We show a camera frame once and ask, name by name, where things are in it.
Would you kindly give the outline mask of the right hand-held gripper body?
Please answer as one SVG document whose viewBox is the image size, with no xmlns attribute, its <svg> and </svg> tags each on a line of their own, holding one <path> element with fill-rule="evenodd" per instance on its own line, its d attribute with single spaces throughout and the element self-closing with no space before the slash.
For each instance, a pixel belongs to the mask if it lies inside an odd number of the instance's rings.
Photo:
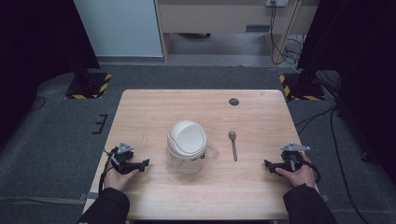
<svg viewBox="0 0 396 224">
<path fill-rule="evenodd" d="M 281 158 L 287 165 L 286 170 L 295 172 L 303 165 L 302 152 L 310 150 L 310 147 L 302 146 L 297 143 L 289 143 L 280 148 L 282 150 Z"/>
</svg>

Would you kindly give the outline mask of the white swing-lid desktop bin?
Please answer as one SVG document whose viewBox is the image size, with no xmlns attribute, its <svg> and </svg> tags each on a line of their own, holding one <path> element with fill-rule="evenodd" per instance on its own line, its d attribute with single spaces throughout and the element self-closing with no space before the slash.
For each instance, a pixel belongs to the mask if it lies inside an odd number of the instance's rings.
<svg viewBox="0 0 396 224">
<path fill-rule="evenodd" d="M 195 174 L 204 166 L 206 147 L 202 126 L 192 120 L 182 120 L 168 132 L 167 164 L 182 174 Z"/>
</svg>

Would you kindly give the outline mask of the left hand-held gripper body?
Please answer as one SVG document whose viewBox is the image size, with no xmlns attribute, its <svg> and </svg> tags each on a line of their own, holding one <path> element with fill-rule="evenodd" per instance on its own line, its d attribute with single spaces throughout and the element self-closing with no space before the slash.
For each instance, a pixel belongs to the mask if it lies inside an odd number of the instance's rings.
<svg viewBox="0 0 396 224">
<path fill-rule="evenodd" d="M 134 156 L 133 150 L 132 146 L 120 142 L 117 147 L 112 149 L 112 155 L 110 156 L 112 166 L 117 171 L 131 170 L 132 164 L 129 163 L 129 160 Z"/>
</svg>

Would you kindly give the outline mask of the light wooden desk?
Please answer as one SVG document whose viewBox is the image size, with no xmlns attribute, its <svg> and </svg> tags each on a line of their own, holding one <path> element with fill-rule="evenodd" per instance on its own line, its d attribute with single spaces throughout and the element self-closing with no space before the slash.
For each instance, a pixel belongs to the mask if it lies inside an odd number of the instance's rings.
<svg viewBox="0 0 396 224">
<path fill-rule="evenodd" d="M 173 34 L 261 34 L 279 63 L 288 38 L 308 33 L 319 1 L 267 7 L 266 0 L 154 0 L 163 57 Z"/>
</svg>

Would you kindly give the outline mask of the black curtain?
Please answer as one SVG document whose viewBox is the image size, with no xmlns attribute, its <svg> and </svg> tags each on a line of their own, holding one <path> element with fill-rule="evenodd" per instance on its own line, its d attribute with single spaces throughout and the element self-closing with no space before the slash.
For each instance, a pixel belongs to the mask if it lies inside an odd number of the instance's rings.
<svg viewBox="0 0 396 224">
<path fill-rule="evenodd" d="M 396 0 L 319 0 L 299 67 L 340 75 L 346 120 L 396 185 Z"/>
<path fill-rule="evenodd" d="M 0 147 L 39 84 L 99 66 L 74 0 L 0 0 Z"/>
</svg>

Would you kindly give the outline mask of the person's left hand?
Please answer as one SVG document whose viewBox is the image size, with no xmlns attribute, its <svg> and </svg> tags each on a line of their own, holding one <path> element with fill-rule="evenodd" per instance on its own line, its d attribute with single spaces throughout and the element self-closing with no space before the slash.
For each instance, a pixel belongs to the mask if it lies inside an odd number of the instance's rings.
<svg viewBox="0 0 396 224">
<path fill-rule="evenodd" d="M 104 188 L 113 188 L 119 191 L 123 191 L 128 183 L 138 174 L 138 170 L 133 170 L 129 174 L 122 175 L 114 168 L 111 168 L 106 172 L 106 176 L 104 179 Z"/>
</svg>

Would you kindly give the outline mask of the white panel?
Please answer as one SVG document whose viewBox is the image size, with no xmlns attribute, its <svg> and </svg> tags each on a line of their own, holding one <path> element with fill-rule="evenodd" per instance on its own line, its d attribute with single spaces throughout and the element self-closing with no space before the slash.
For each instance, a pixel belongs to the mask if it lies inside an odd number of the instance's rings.
<svg viewBox="0 0 396 224">
<path fill-rule="evenodd" d="M 74 0 L 100 57 L 162 57 L 154 0 Z"/>
</svg>

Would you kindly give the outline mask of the metal spoon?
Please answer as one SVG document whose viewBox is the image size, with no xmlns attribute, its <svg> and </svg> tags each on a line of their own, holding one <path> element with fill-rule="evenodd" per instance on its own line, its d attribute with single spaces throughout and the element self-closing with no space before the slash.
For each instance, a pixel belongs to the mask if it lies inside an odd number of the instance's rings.
<svg viewBox="0 0 396 224">
<path fill-rule="evenodd" d="M 232 150 L 233 150 L 233 160 L 237 161 L 237 152 L 236 152 L 236 132 L 235 131 L 229 131 L 229 138 L 232 142 Z"/>
</svg>

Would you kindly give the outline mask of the black striped stand base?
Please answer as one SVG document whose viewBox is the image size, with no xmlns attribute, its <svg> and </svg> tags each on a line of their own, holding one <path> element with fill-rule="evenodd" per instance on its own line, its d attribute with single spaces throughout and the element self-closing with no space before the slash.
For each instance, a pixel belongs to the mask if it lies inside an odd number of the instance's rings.
<svg viewBox="0 0 396 224">
<path fill-rule="evenodd" d="M 315 82 L 313 77 L 305 77 L 303 74 L 298 73 L 287 73 L 281 75 L 279 80 L 288 101 L 316 101 L 324 99 L 321 84 Z"/>
<path fill-rule="evenodd" d="M 111 75 L 108 73 L 88 73 L 85 77 L 75 77 L 65 93 L 65 98 L 101 98 L 110 79 Z"/>
</svg>

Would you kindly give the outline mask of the person's right hand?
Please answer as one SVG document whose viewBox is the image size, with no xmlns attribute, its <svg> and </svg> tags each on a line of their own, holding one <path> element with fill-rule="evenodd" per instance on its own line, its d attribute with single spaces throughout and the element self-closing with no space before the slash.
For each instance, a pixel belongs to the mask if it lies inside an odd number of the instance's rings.
<svg viewBox="0 0 396 224">
<path fill-rule="evenodd" d="M 306 164 L 303 164 L 301 168 L 294 173 L 284 170 L 281 174 L 286 177 L 294 187 L 306 184 L 308 187 L 318 190 L 314 171 Z"/>
</svg>

